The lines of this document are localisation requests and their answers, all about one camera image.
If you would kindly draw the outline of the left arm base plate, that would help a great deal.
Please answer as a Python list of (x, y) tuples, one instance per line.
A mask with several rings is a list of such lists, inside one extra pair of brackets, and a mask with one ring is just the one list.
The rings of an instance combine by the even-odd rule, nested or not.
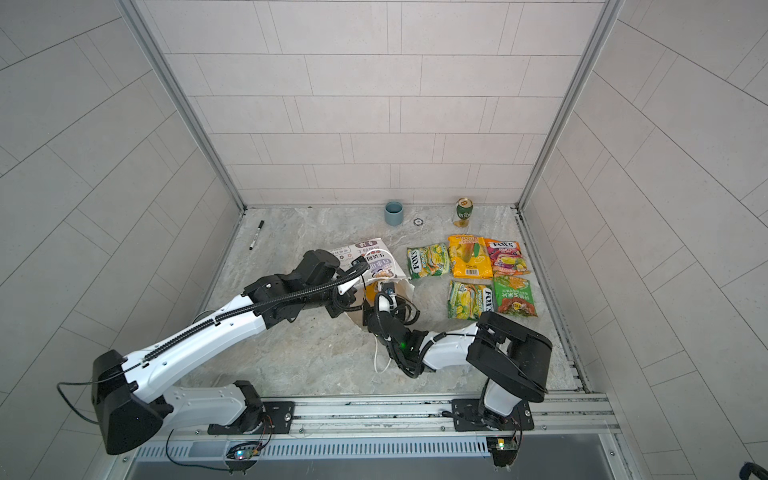
[(296, 404), (292, 401), (266, 401), (260, 406), (248, 406), (231, 424), (210, 424), (208, 435), (287, 434), (293, 421)]

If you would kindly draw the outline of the yellow candy snack bag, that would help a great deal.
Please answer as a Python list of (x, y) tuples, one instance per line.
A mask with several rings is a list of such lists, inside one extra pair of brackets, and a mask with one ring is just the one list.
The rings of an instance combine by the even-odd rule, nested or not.
[(452, 235), (448, 238), (451, 272), (460, 279), (491, 279), (491, 259), (485, 238), (474, 235)]

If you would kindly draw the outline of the pink candy snack bag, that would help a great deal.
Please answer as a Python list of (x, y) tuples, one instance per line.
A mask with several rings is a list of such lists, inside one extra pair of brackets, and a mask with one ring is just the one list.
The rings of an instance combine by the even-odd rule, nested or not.
[(517, 241), (486, 238), (484, 244), (495, 276), (522, 276), (531, 273)]

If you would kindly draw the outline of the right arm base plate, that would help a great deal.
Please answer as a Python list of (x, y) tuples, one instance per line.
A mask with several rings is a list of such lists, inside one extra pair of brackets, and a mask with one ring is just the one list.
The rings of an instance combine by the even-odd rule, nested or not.
[(535, 428), (527, 401), (518, 402), (504, 416), (486, 408), (479, 398), (453, 399), (450, 409), (443, 411), (442, 415), (453, 419), (454, 428), (458, 432), (527, 432)]

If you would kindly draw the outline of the white printed paper bag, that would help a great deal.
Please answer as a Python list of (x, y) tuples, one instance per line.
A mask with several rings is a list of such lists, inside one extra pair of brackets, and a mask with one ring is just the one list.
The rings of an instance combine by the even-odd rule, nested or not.
[[(404, 324), (413, 330), (413, 325), (417, 320), (419, 320), (421, 316), (420, 309), (411, 300), (413, 286), (407, 280), (405, 272), (399, 266), (391, 251), (383, 244), (381, 240), (374, 239), (371, 241), (355, 244), (351, 247), (339, 248), (334, 250), (332, 254), (335, 255), (340, 261), (340, 269), (338, 272), (339, 277), (350, 268), (351, 263), (355, 258), (364, 256), (369, 262), (369, 271), (365, 273), (365, 280), (359, 287), (357, 293), (357, 299), (363, 301), (363, 310), (356, 313), (346, 313), (346, 315), (353, 321), (355, 325), (370, 333), (363, 324), (363, 314), (367, 307), (375, 308), (375, 304), (371, 306), (366, 301), (366, 286), (375, 281), (393, 281), (396, 283), (398, 307), (392, 314), (399, 313), (400, 318)], [(422, 372), (422, 366), (419, 362), (419, 348), (420, 342), (423, 339), (423, 335), (416, 331), (414, 332), (420, 337), (417, 359), (392, 360), (389, 357), (391, 362), (395, 363), (405, 375), (411, 378), (419, 376)]]

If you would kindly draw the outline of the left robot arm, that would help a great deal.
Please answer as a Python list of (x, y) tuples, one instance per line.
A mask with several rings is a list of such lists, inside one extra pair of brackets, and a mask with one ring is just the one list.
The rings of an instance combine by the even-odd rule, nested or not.
[(348, 269), (326, 250), (310, 250), (288, 274), (264, 276), (224, 307), (176, 334), (123, 355), (109, 350), (92, 364), (91, 402), (107, 454), (127, 453), (164, 428), (209, 425), (224, 433), (250, 433), (264, 408), (248, 381), (225, 387), (176, 387), (176, 382), (219, 353), (306, 308), (339, 316), (355, 300), (369, 264)]

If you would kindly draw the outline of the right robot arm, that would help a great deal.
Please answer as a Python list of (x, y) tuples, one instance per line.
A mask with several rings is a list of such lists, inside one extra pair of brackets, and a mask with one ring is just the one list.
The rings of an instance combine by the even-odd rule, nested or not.
[(530, 405), (545, 399), (552, 354), (552, 342), (544, 335), (495, 312), (482, 313), (464, 329), (412, 330), (404, 309), (391, 307), (385, 300), (364, 309), (363, 325), (410, 378), (465, 365), (486, 376), (473, 411), (459, 404), (445, 414), (458, 431), (534, 428)]

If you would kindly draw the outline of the green snack bag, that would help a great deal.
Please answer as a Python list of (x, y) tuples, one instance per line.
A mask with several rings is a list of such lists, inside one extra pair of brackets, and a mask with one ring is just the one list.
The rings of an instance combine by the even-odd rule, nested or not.
[(450, 270), (450, 256), (445, 243), (407, 249), (408, 272), (412, 280), (442, 276)]
[(447, 308), (450, 318), (477, 321), (494, 310), (493, 290), (490, 285), (451, 281)]
[(495, 276), (493, 292), (498, 313), (537, 316), (531, 285), (527, 279), (520, 276)]

